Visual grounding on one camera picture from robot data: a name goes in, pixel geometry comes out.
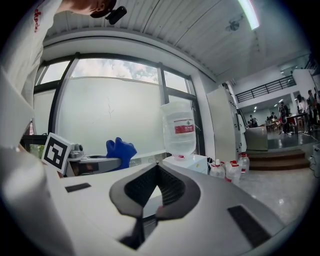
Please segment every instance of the frosted glass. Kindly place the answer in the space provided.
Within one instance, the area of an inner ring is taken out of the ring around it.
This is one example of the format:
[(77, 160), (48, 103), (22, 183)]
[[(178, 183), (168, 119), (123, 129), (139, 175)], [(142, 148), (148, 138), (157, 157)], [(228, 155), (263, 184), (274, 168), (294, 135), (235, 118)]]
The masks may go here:
[(48, 70), (45, 72), (41, 84), (52, 82), (55, 80), (60, 80), (64, 74), (70, 61), (63, 61), (55, 63), (49, 66)]
[(169, 95), (169, 102), (187, 102), (192, 107), (192, 100)]
[(49, 115), (55, 92), (56, 90), (49, 90), (33, 96), (33, 130), (35, 135), (48, 133)]
[(181, 76), (164, 71), (165, 86), (187, 93), (186, 81)]
[(105, 155), (106, 141), (133, 143), (137, 157), (165, 152), (160, 88), (116, 78), (72, 78), (66, 85), (57, 133), (83, 145), (85, 154)]

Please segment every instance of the railing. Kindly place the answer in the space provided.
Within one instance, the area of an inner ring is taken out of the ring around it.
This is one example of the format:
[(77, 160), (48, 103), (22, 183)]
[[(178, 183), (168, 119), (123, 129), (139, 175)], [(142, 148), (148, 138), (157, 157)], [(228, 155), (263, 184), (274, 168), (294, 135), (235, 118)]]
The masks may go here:
[(281, 78), (279, 80), (275, 80), (269, 83), (266, 83), (264, 85), (261, 85), (259, 87), (256, 87), (251, 90), (247, 90), (244, 92), (241, 92), (236, 95), (236, 98), (238, 102), (244, 102), (247, 100), (251, 100), (254, 98), (257, 98), (262, 95), (270, 94), (291, 86), (295, 86), (296, 82), (292, 75), (289, 75), (287, 77)]

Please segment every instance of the blue glove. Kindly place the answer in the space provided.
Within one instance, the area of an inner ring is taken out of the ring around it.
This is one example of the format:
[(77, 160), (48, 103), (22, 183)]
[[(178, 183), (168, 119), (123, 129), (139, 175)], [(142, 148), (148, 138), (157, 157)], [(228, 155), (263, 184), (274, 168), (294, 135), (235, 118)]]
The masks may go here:
[(113, 169), (113, 171), (129, 168), (131, 158), (137, 153), (135, 146), (132, 143), (126, 143), (121, 138), (115, 138), (106, 142), (106, 158), (120, 158), (120, 167)]

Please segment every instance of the cloud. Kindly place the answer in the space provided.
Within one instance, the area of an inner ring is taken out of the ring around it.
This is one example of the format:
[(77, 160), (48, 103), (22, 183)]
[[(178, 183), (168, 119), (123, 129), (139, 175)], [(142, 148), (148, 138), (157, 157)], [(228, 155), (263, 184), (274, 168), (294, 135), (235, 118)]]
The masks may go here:
[(158, 83), (155, 67), (118, 59), (80, 59), (72, 74), (77, 77), (127, 78), (150, 83)]

